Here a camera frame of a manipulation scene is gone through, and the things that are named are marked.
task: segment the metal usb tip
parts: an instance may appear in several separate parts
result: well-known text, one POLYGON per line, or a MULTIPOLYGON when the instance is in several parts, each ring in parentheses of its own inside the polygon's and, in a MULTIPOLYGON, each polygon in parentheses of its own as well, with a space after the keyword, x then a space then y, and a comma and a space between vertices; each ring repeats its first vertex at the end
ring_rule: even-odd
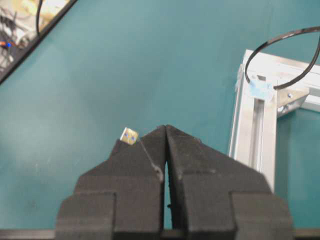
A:
POLYGON ((136 131, 134 131, 134 130, 128 128, 128 127, 126 127, 126 128, 124 128, 124 130, 123 130, 123 133, 122 133, 122 135, 121 135, 121 137, 120 137, 120 140, 121 140, 122 142, 125 142, 125 143, 127 143, 127 144, 132 145, 132 144, 134 144, 134 143, 137 141, 138 136, 139 136, 139 133, 138 133, 138 132, 136 132, 136 131))

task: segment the teal mat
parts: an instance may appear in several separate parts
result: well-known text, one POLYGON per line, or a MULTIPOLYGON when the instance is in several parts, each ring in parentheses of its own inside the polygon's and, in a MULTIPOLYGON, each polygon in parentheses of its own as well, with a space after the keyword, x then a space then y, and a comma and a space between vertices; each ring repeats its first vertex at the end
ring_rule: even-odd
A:
MULTIPOLYGON (((126 126, 142 136, 171 124, 226 153, 245 49, 319 25, 319 9, 317 0, 79 0, 0 85, 0 228, 53 228, 78 176, 126 126)), ((308 62, 318 36, 266 52, 308 62)), ((278 128, 278 148, 290 145, 278 151, 288 167, 277 185, 297 227, 320 227, 319 178, 308 172, 319 165, 319 128, 301 127, 315 119, 299 111, 278 128)))

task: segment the teal table surface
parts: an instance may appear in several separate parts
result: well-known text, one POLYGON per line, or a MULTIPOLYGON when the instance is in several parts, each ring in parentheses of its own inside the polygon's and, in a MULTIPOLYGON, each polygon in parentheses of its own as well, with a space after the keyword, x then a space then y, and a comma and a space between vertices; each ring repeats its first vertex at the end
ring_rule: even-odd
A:
MULTIPOLYGON (((318 0, 78 0, 0 85, 0 228, 54 228, 79 175, 126 126, 142 136, 171 124, 226 153, 245 49, 319 25, 319 10, 318 0)), ((308 62, 318 37, 265 52, 308 62)), ((276 192, 296 227, 320 227, 319 122, 298 110, 278 123, 276 192)))

